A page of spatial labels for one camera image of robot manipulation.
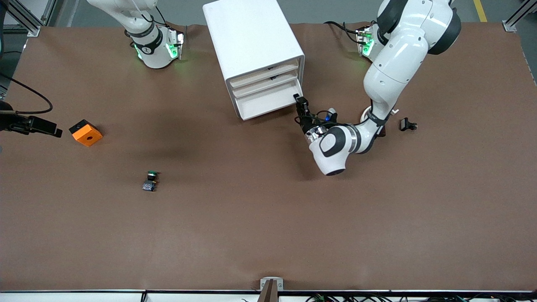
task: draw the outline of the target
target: black cable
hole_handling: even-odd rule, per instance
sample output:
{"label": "black cable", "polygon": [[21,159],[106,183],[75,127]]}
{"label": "black cable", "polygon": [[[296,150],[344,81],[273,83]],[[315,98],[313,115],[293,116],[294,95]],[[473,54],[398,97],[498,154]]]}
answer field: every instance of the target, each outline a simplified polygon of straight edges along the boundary
{"label": "black cable", "polygon": [[477,295],[475,295],[475,296],[473,296],[473,297],[471,297],[471,298],[466,299],[466,301],[471,301],[471,300],[473,300],[473,299],[475,299],[475,298],[477,298],[477,297],[479,297],[479,296],[482,296],[482,295],[484,295],[484,294],[487,295],[489,298],[492,298],[492,295],[491,295],[491,294],[486,293],[486,292],[481,292],[481,293],[478,293]]}
{"label": "black cable", "polygon": [[365,301],[367,301],[367,300],[370,300],[371,302],[378,302],[378,301],[376,301],[375,299],[373,299],[372,297],[368,297],[369,295],[373,296],[373,294],[370,294],[370,293],[363,293],[362,295],[363,295],[364,298],[363,298],[362,300],[360,300],[360,301],[358,301],[357,299],[355,299],[356,302],[365,302]]}
{"label": "black cable", "polygon": [[166,19],[164,19],[164,16],[162,15],[162,13],[161,13],[161,10],[160,10],[160,9],[158,9],[158,6],[156,6],[156,5],[155,5],[155,8],[157,9],[157,11],[158,11],[158,14],[159,14],[159,15],[161,15],[161,18],[162,18],[162,22],[163,22],[164,24],[166,24]]}
{"label": "black cable", "polygon": [[339,27],[339,29],[341,29],[342,31],[347,31],[347,32],[350,32],[350,33],[356,33],[356,32],[353,32],[351,30],[348,30],[347,28],[341,26],[339,23],[337,22],[334,22],[334,21],[326,21],[325,23],[323,24],[332,24],[332,25],[336,25],[337,27]]}
{"label": "black cable", "polygon": [[314,299],[315,301],[322,299],[322,301],[341,302],[338,299],[336,299],[334,296],[326,296],[325,294],[319,294],[319,293],[309,297],[306,300],[306,302],[309,302],[312,299]]}
{"label": "black cable", "polygon": [[155,21],[155,18],[153,18],[153,15],[151,15],[151,14],[149,14],[149,15],[151,16],[151,20],[148,20],[148,19],[143,15],[143,13],[140,13],[140,14],[142,15],[142,18],[143,18],[145,21],[149,22],[149,23],[153,23],[153,22]]}
{"label": "black cable", "polygon": [[349,29],[345,26],[345,22],[343,22],[343,25],[339,25],[337,22],[334,22],[334,21],[326,21],[326,22],[323,23],[323,24],[333,24],[333,25],[336,25],[337,27],[339,27],[339,29],[341,29],[342,31],[344,31],[344,32],[347,34],[347,37],[348,37],[349,39],[351,39],[351,41],[353,41],[354,43],[356,43],[356,44],[360,44],[360,45],[365,45],[365,44],[366,44],[365,42],[359,42],[359,41],[354,40],[354,39],[351,37],[350,33],[356,34],[356,31],[362,31],[362,30],[364,30],[367,26],[362,26],[362,27],[360,27],[360,28],[358,28],[358,29],[356,29],[356,30],[354,30],[354,31],[351,31],[351,30],[349,30]]}
{"label": "black cable", "polygon": [[35,93],[36,95],[38,95],[38,96],[40,96],[42,99],[44,99],[45,102],[47,102],[47,104],[48,104],[48,109],[45,109],[45,110],[41,110],[41,111],[15,111],[15,114],[42,114],[42,113],[47,113],[47,112],[52,111],[52,103],[48,100],[47,97],[45,97],[44,95],[42,95],[42,94],[40,94],[39,92],[35,91],[33,88],[28,87],[28,86],[26,86],[25,84],[23,84],[23,83],[21,83],[21,82],[15,80],[14,78],[12,78],[12,77],[10,77],[10,76],[6,76],[6,75],[4,75],[3,73],[0,73],[0,76],[5,77],[5,78],[7,78],[8,80],[13,81],[13,82],[15,82],[15,83],[21,85],[22,87],[28,89],[29,91]]}
{"label": "black cable", "polygon": [[356,41],[351,37],[351,35],[349,34],[349,30],[347,29],[347,27],[345,27],[345,22],[343,22],[343,29],[345,30],[345,33],[347,34],[347,37],[349,39],[351,39],[351,41],[353,41],[354,43],[360,44],[360,45],[365,45],[366,44],[365,42]]}
{"label": "black cable", "polygon": [[381,301],[393,302],[393,301],[390,300],[388,297],[381,296],[381,295],[376,294],[376,293],[372,293],[371,295],[373,295],[374,297],[377,297],[377,298],[378,298],[379,300],[381,300]]}
{"label": "black cable", "polygon": [[316,116],[316,117],[319,117],[319,114],[320,114],[320,113],[326,113],[326,116],[324,117],[325,120],[326,120],[326,117],[329,117],[329,118],[330,118],[330,117],[333,115],[333,113],[330,112],[330,111],[328,111],[328,110],[321,110],[321,111],[319,111],[315,116]]}
{"label": "black cable", "polygon": [[295,123],[297,123],[297,124],[300,124],[300,122],[296,120],[297,118],[310,118],[312,120],[322,121],[325,124],[332,124],[332,125],[336,125],[336,126],[345,126],[345,127],[348,126],[348,124],[334,123],[333,121],[327,121],[327,120],[322,119],[322,118],[311,117],[311,116],[296,116],[295,117]]}

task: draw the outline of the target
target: wires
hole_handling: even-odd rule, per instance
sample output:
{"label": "wires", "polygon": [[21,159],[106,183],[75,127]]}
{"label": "wires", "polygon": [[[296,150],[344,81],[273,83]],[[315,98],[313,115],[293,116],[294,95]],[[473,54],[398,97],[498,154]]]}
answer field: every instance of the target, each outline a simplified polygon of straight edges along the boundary
{"label": "wires", "polygon": [[166,24],[166,19],[164,19],[164,16],[162,15],[161,10],[158,9],[158,7],[156,7],[156,6],[155,6],[155,8],[157,9],[158,14],[161,15],[162,22],[155,21],[155,18],[154,18],[153,15],[151,15],[151,14],[150,14],[150,16],[151,16],[151,20],[148,20],[148,19],[147,19],[147,18],[140,12],[140,14],[142,15],[142,18],[143,18],[145,21],[149,22],[149,23],[155,22],[156,24],[160,24],[160,25],[165,26],[165,27],[167,27],[167,28],[171,28],[170,25]]}
{"label": "wires", "polygon": [[2,77],[5,77],[7,78],[8,80],[10,81],[13,81],[19,85],[21,85],[22,87],[28,89],[29,91],[35,93],[36,95],[40,96],[42,99],[45,100],[45,102],[47,102],[48,104],[48,109],[45,109],[45,110],[41,110],[41,111],[15,111],[15,114],[42,114],[42,113],[47,113],[47,112],[50,112],[52,110],[52,103],[48,100],[47,97],[45,97],[44,95],[40,94],[39,92],[35,91],[33,88],[31,87],[28,87],[27,85],[15,80],[14,78],[10,77],[10,76],[6,76],[5,74],[3,73],[0,73],[0,76]]}
{"label": "wires", "polygon": [[322,119],[322,118],[319,118],[319,117],[312,117],[312,116],[296,116],[295,117],[295,123],[297,124],[300,124],[300,122],[296,119],[298,118],[309,118],[309,119],[312,119],[312,120],[316,120],[316,121],[320,121],[324,124],[331,124],[331,125],[336,125],[336,126],[348,126],[348,124],[341,124],[341,123],[334,123],[333,121],[327,121],[325,119]]}
{"label": "wires", "polygon": [[162,22],[163,22],[164,24],[166,24],[166,19],[164,19],[164,16],[162,15],[162,13],[161,13],[161,10],[160,10],[160,9],[158,9],[158,6],[156,6],[156,5],[155,5],[155,8],[157,9],[157,11],[158,11],[158,14],[159,14],[159,15],[161,15],[161,18],[162,18]]}
{"label": "wires", "polygon": [[[360,45],[365,45],[366,43],[365,42],[362,42],[362,41],[357,41],[357,40],[354,40],[350,34],[357,34],[357,32],[359,31],[363,31],[367,26],[362,26],[354,31],[351,31],[349,30],[346,26],[345,26],[345,22],[343,22],[343,25],[339,25],[338,23],[334,22],[334,21],[326,21],[325,23],[323,24],[332,24],[332,25],[336,25],[337,27],[339,27],[339,29],[341,29],[342,31],[344,31],[346,34],[347,34],[347,37],[349,39],[351,39],[351,41],[353,41],[354,43],[356,44],[360,44]],[[371,25],[373,24],[376,24],[376,21],[373,20],[371,21]]]}
{"label": "wires", "polygon": [[[339,296],[343,297],[343,301],[338,301],[334,296],[332,296],[332,294],[335,294],[335,296],[338,296],[338,297]],[[430,294],[436,294],[436,296],[428,296],[427,299],[421,302],[470,302],[476,298],[497,299],[499,302],[532,301],[532,298],[535,298],[537,291],[534,291],[532,293],[527,293],[527,294],[522,294],[522,293],[497,294],[497,293],[490,293],[490,292],[481,292],[481,293],[476,293],[475,296],[471,298],[466,298],[466,299],[463,299],[461,296],[459,296],[456,293],[430,293]],[[411,297],[423,297],[423,296],[412,295]],[[352,293],[341,293],[341,294],[324,292],[324,293],[317,293],[309,297],[306,300],[306,302],[392,302],[392,300],[390,300],[386,296],[383,296],[378,293],[373,293],[373,292],[352,292]],[[408,296],[405,296],[403,293],[397,302],[409,302]]]}

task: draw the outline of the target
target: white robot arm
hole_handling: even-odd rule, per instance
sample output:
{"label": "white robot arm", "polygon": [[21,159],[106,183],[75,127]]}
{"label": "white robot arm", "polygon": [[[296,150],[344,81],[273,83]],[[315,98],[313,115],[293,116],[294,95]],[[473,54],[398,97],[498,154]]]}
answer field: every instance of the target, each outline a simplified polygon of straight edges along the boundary
{"label": "white robot arm", "polygon": [[372,107],[363,122],[337,123],[334,109],[320,119],[309,112],[305,98],[295,95],[299,124],[322,173],[339,174],[349,154],[369,151],[427,53],[440,54],[455,42],[461,22],[450,4],[450,0],[384,0],[377,22],[357,33],[360,54],[372,61],[364,78]]}
{"label": "white robot arm", "polygon": [[184,35],[158,25],[149,13],[157,0],[88,0],[116,19],[133,39],[138,57],[150,68],[166,67],[180,59]]}

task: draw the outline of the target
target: orange cube with hole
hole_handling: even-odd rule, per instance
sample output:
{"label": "orange cube with hole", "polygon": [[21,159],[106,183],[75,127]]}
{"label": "orange cube with hole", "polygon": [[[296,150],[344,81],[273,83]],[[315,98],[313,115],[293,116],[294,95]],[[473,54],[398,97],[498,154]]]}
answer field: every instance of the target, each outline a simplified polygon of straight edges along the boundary
{"label": "orange cube with hole", "polygon": [[95,128],[95,126],[91,125],[85,119],[81,120],[75,126],[69,128],[69,132],[71,132],[72,137],[74,137],[77,142],[87,147],[103,138],[103,135],[97,130],[97,128]]}

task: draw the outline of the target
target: brown table surface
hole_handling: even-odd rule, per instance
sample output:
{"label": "brown table surface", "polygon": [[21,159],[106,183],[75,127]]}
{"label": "brown table surface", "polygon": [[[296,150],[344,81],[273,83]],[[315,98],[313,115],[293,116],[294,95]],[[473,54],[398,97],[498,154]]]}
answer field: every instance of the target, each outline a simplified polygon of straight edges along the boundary
{"label": "brown table surface", "polygon": [[[332,26],[292,28],[313,110],[356,123],[369,63]],[[15,78],[65,133],[0,134],[2,290],[536,287],[537,89],[501,24],[465,23],[427,57],[387,136],[335,177],[292,106],[236,117],[205,26],[161,70],[122,28],[44,27]],[[44,107],[15,84],[7,102]],[[104,132],[90,148],[68,132],[81,119]]]}

